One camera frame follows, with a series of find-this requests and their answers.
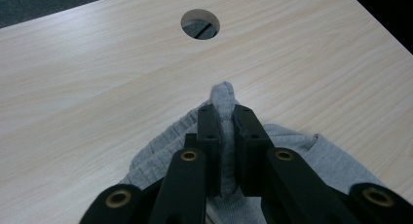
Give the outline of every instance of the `dark floor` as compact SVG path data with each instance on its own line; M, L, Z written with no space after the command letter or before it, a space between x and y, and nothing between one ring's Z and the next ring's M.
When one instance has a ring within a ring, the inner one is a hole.
M0 28L97 0L0 0ZM412 0L357 0L413 54Z

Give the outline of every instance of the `light wood grain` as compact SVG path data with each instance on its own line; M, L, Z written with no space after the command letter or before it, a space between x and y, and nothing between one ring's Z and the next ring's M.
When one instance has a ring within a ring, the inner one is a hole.
M215 38L182 31L193 9ZM0 223L78 222L222 81L413 203L413 57L356 0L102 0L3 28L0 47Z

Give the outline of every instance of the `gray fabric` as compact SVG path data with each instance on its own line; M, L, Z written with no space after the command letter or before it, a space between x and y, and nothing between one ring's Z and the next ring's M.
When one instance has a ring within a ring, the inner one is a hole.
M234 180L235 145L231 116L238 102L231 84L225 82L213 87L209 100L201 106L211 103L219 113L223 131L222 196L207 200L206 223L265 223L260 199L244 197ZM120 183L144 189L164 177L173 153L183 147L185 134L197 131L197 111L200 107L191 110L149 142L133 158L130 172ZM355 159L320 134L304 135L274 124L264 125L264 129L275 146L299 153L326 184L341 192L348 193L353 184L360 182L383 185Z

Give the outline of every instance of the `round hole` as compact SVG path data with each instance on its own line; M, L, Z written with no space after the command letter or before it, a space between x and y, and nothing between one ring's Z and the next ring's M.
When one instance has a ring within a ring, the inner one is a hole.
M277 158L284 160L284 161L291 161L294 158L294 156L291 153L287 151L283 151L283 150L277 151L276 156Z
M390 207L394 205L394 200L386 192L374 187L366 188L362 195L371 203L379 206Z
M194 151L186 151L181 154L181 159L183 161L190 162L190 161L196 160L197 158L198 158L198 154Z
M120 189L110 194L106 199L108 207L117 208L126 205L131 200L131 192L126 189Z
M219 20L209 11L196 9L183 15L181 27L188 36L197 40L207 40L218 34Z

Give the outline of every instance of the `gray towel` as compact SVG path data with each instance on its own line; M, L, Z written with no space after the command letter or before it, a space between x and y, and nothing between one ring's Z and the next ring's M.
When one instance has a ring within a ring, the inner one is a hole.
M200 107L213 104L222 125L221 197L207 199L206 223L265 223L260 198L246 198L234 179L235 145L232 112L235 104L230 83L212 88L209 100ZM165 176L174 152L183 148L186 133L197 131L197 111L187 115L154 138L131 161L130 172L120 182L145 189ZM319 177L329 186L348 193L355 183L383 184L360 163L322 135L301 134L269 124L263 126L277 147L289 148L299 153Z

